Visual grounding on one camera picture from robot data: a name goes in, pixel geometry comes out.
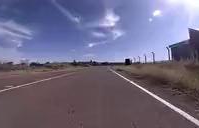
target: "grass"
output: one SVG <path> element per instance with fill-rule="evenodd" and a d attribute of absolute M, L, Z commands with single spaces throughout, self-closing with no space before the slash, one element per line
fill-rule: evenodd
<path fill-rule="evenodd" d="M 46 72 L 52 70 L 63 70 L 63 69 L 72 69 L 78 68 L 79 66 L 73 66 L 69 63 L 49 63 L 49 64 L 35 64 L 28 66 L 25 64 L 2 64 L 0 63 L 0 72 L 16 72 L 16 71 L 26 71 L 26 72 Z"/>
<path fill-rule="evenodd" d="M 115 68 L 137 79 L 147 79 L 156 85 L 167 85 L 199 98 L 199 63 L 181 61 L 116 66 Z"/>

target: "sky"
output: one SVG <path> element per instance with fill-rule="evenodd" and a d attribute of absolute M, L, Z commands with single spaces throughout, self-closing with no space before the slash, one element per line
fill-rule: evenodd
<path fill-rule="evenodd" d="M 188 28 L 199 0 L 0 0 L 0 60 L 165 60 Z"/>

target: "white road line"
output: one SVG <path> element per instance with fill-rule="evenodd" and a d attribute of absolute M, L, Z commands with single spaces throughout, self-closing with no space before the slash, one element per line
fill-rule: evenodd
<path fill-rule="evenodd" d="M 36 83 L 40 83 L 40 82 L 44 82 L 44 81 L 49 81 L 49 80 L 53 80 L 53 79 L 57 79 L 57 78 L 65 77 L 65 76 L 69 76 L 69 75 L 72 75 L 72 74 L 74 74 L 74 73 L 75 73 L 75 72 L 68 73 L 68 74 L 63 74 L 63 75 L 59 75 L 59 76 L 55 76 L 55 77 L 50 77 L 50 78 L 47 78 L 47 79 L 42 79 L 42 80 L 34 81 L 34 82 L 31 82 L 31 83 L 27 83 L 27 84 L 22 84 L 22 85 L 18 85 L 18 86 L 13 86 L 13 87 L 11 87 L 11 88 L 7 88 L 7 89 L 0 90 L 0 93 L 6 92 L 6 91 L 9 91 L 9 90 L 14 90 L 14 89 L 17 89 L 17 88 L 22 88 L 22 87 L 25 87 L 25 86 L 30 86 L 30 85 L 32 85 L 32 84 L 36 84 Z"/>
<path fill-rule="evenodd" d="M 125 79 L 126 81 L 130 82 L 131 84 L 135 85 L 136 87 L 138 87 L 139 89 L 141 89 L 142 91 L 146 92 L 147 94 L 149 94 L 150 96 L 152 96 L 153 98 L 157 99 L 158 101 L 160 101 L 161 103 L 165 104 L 166 106 L 168 106 L 169 108 L 171 108 L 172 110 L 174 110 L 175 112 L 179 113 L 180 115 L 182 115 L 183 117 L 185 117 L 186 119 L 188 119 L 189 121 L 191 121 L 192 123 L 196 124 L 197 126 L 199 126 L 199 120 L 192 117 L 191 115 L 189 115 L 188 113 L 184 112 L 183 110 L 181 110 L 178 107 L 175 107 L 174 105 L 172 105 L 171 103 L 167 102 L 166 100 L 162 99 L 161 97 L 153 94 L 152 92 L 146 90 L 145 88 L 139 86 L 138 84 L 136 84 L 135 82 L 125 78 L 124 76 L 120 75 L 119 73 L 115 72 L 112 69 L 109 69 L 110 71 L 112 71 L 113 73 L 115 73 L 116 75 L 120 76 L 121 78 Z"/>

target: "pole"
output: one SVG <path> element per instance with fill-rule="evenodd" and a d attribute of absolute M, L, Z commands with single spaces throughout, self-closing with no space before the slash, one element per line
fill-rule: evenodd
<path fill-rule="evenodd" d="M 152 54 L 153 54 L 153 63 L 155 64 L 155 53 L 152 52 Z"/>
<path fill-rule="evenodd" d="M 139 58 L 139 63 L 140 63 L 140 56 L 138 56 L 138 58 Z"/>
<path fill-rule="evenodd" d="M 147 58 L 146 58 L 146 54 L 144 54 L 144 57 L 145 57 L 145 64 L 147 63 Z"/>
<path fill-rule="evenodd" d="M 134 63 L 136 63 L 136 58 L 135 57 L 133 57 L 133 60 L 134 60 Z"/>
<path fill-rule="evenodd" d="M 168 53 L 168 60 L 171 60 L 170 48 L 169 47 L 166 47 L 166 48 L 167 48 L 167 53 Z"/>

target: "asphalt road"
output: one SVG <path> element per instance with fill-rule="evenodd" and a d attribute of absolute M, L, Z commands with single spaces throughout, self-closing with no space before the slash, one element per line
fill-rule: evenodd
<path fill-rule="evenodd" d="M 106 67 L 0 79 L 0 90 L 49 77 L 0 92 L 0 128 L 198 127 Z"/>

